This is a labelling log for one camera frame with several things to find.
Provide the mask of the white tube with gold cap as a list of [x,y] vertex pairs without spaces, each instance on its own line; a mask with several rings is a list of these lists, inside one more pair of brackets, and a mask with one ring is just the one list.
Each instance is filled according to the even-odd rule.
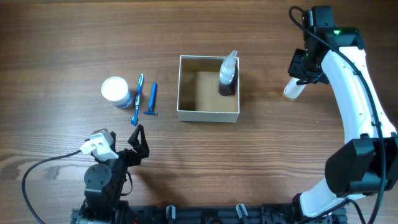
[[306,85],[298,85],[298,78],[291,78],[283,90],[283,96],[289,99],[296,99],[305,89]]

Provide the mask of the blue spray bottle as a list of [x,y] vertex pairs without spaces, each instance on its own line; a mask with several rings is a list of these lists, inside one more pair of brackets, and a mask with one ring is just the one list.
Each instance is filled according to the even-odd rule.
[[218,93],[222,96],[228,96],[234,90],[234,76],[236,73],[236,56],[237,50],[233,50],[224,58],[220,67]]

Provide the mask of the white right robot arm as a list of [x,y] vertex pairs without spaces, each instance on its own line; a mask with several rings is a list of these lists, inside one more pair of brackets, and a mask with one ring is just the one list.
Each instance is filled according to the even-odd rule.
[[384,193],[397,182],[397,130],[377,97],[366,64],[364,42],[354,27],[338,27],[329,6],[301,10],[296,22],[305,47],[289,65],[284,96],[297,98],[309,84],[331,85],[345,140],[325,164],[324,178],[298,194],[294,210],[299,223],[319,220],[368,195],[376,202],[374,221]]

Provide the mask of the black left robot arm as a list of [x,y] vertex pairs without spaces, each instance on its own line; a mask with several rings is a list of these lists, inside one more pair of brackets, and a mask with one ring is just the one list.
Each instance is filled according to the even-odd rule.
[[80,146],[96,164],[85,172],[85,200],[79,210],[73,211],[72,223],[139,223],[129,203],[120,198],[127,195],[122,192],[124,183],[132,180],[128,168],[149,157],[143,125],[137,125],[127,143],[132,149],[116,151],[116,134],[99,129]]

